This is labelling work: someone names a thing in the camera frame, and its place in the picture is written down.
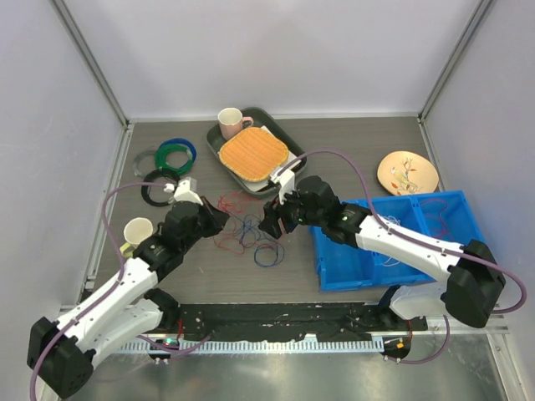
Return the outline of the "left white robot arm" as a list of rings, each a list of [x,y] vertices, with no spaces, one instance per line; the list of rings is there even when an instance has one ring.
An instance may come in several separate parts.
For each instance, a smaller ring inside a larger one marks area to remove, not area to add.
[[[175,203],[157,232],[98,291],[56,320],[41,317],[32,325],[27,356],[31,381],[42,380],[60,398],[69,398],[125,341],[153,329],[171,332],[179,306],[157,284],[200,239],[219,234],[228,219],[203,196]]]

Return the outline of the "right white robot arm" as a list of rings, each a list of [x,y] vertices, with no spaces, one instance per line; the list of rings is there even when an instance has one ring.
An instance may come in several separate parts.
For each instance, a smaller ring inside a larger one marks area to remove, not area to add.
[[[318,227],[335,243],[390,256],[432,278],[424,285],[393,286],[384,294],[377,318],[389,330],[428,314],[483,328],[506,284],[492,269],[496,260],[484,242],[462,245],[393,225],[370,208],[341,201],[316,175],[283,185],[264,205],[259,228],[278,239],[298,225]]]

